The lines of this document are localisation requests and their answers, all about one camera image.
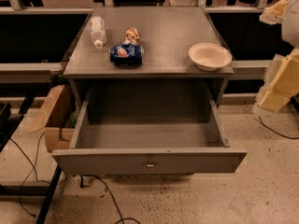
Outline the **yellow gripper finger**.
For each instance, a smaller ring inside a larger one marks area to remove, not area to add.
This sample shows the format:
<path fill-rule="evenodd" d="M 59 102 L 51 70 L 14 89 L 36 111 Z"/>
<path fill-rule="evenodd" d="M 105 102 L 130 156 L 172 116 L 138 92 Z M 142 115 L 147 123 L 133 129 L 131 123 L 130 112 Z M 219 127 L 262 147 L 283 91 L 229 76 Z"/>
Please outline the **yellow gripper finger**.
<path fill-rule="evenodd" d="M 252 109 L 256 116 L 270 116 L 299 93 L 299 54 L 273 60 L 264 76 Z"/>
<path fill-rule="evenodd" d="M 259 20 L 270 25 L 282 23 L 285 8 L 290 0 L 279 0 L 271 7 L 266 7 Z"/>

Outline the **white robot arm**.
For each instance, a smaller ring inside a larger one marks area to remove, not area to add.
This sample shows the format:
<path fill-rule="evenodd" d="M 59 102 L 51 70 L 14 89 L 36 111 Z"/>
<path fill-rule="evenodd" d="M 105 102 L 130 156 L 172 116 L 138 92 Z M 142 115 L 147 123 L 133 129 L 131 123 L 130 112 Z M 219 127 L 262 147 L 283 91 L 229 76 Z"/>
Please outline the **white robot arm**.
<path fill-rule="evenodd" d="M 289 55 L 270 64 L 264 85 L 256 96 L 253 113 L 269 116 L 299 93 L 299 0 L 276 2 L 263 11 L 260 21 L 270 25 L 280 23 L 282 39 L 293 46 Z"/>

